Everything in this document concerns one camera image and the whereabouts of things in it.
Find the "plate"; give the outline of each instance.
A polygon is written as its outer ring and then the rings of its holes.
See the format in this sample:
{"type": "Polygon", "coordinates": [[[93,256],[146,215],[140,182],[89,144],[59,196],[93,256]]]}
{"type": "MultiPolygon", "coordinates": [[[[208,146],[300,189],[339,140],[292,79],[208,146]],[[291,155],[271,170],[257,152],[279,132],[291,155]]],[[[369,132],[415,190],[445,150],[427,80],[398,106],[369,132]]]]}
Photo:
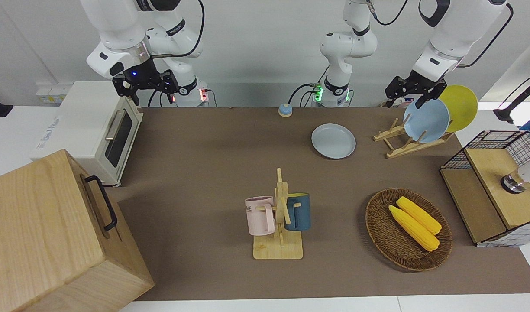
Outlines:
{"type": "Polygon", "coordinates": [[[311,142],[317,152],[332,159],[345,158],[355,150],[355,137],[352,132],[334,123],[322,124],[315,128],[311,142]]]}
{"type": "Polygon", "coordinates": [[[396,265],[410,271],[426,271],[438,268],[452,251],[452,232],[446,218],[429,200],[409,189],[392,188],[376,193],[365,210],[367,231],[380,253],[396,265]],[[388,205],[405,196],[435,218],[442,229],[436,237],[437,249],[428,252],[417,243],[392,217],[388,205]]]}
{"type": "Polygon", "coordinates": [[[404,124],[405,132],[413,140],[417,141],[423,131],[427,130],[420,143],[430,143],[438,140],[448,129],[448,108],[439,99],[426,101],[421,108],[415,107],[416,101],[409,104],[405,110],[404,120],[407,115],[411,114],[404,124]]]}
{"type": "Polygon", "coordinates": [[[452,121],[447,132],[459,131],[469,126],[477,115],[478,100],[471,89],[463,85],[449,85],[439,97],[449,111],[452,121]]]}

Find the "blue mug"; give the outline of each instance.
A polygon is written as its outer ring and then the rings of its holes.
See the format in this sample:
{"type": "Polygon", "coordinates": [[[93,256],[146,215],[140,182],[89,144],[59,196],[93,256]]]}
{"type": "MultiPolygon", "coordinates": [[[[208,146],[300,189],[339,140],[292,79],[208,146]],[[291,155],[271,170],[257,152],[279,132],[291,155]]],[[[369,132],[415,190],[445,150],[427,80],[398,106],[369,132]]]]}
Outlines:
{"type": "Polygon", "coordinates": [[[309,208],[308,193],[288,194],[286,203],[290,224],[284,222],[284,228],[289,231],[306,231],[311,227],[311,210],[309,208]]]}

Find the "oven window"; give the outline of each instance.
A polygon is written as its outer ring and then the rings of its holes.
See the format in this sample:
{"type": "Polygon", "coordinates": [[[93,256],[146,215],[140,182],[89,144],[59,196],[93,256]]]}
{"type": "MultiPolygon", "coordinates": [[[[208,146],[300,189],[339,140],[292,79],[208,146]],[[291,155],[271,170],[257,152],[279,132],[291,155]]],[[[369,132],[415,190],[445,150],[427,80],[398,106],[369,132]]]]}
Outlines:
{"type": "Polygon", "coordinates": [[[119,159],[121,158],[131,129],[132,119],[128,113],[126,113],[115,140],[110,141],[107,144],[107,150],[105,150],[105,158],[107,158],[115,168],[117,168],[117,165],[119,164],[119,159]]]}

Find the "corn cob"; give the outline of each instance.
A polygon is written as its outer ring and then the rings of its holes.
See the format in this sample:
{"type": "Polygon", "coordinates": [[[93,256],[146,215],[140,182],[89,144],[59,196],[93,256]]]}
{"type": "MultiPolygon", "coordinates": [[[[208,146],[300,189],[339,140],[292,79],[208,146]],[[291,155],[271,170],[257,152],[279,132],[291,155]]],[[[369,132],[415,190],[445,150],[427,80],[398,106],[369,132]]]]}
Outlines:
{"type": "Polygon", "coordinates": [[[421,247],[425,248],[427,251],[433,251],[438,248],[440,245],[439,240],[435,235],[425,229],[425,227],[420,225],[419,222],[415,221],[414,218],[408,215],[405,211],[392,205],[388,206],[388,209],[390,209],[396,222],[398,222],[398,224],[401,225],[402,228],[411,235],[419,245],[421,245],[421,247]]]}
{"type": "Polygon", "coordinates": [[[440,233],[442,226],[435,218],[431,217],[427,211],[424,211],[423,208],[417,206],[413,201],[409,200],[406,197],[400,197],[396,201],[398,207],[405,211],[408,215],[411,215],[417,222],[420,223],[425,229],[434,235],[440,233]]]}

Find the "mug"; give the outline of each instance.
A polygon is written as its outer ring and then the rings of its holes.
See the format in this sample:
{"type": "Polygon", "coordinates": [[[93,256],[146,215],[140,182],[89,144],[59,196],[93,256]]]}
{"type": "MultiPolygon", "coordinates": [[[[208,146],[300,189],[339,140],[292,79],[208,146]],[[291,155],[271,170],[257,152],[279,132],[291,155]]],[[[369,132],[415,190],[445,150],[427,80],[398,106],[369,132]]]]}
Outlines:
{"type": "Polygon", "coordinates": [[[286,203],[290,224],[284,222],[284,228],[289,231],[306,231],[311,227],[311,210],[308,193],[288,194],[286,203]]]}
{"type": "Polygon", "coordinates": [[[257,196],[246,199],[246,217],[249,234],[269,235],[275,232],[274,200],[272,196],[257,196]]]}

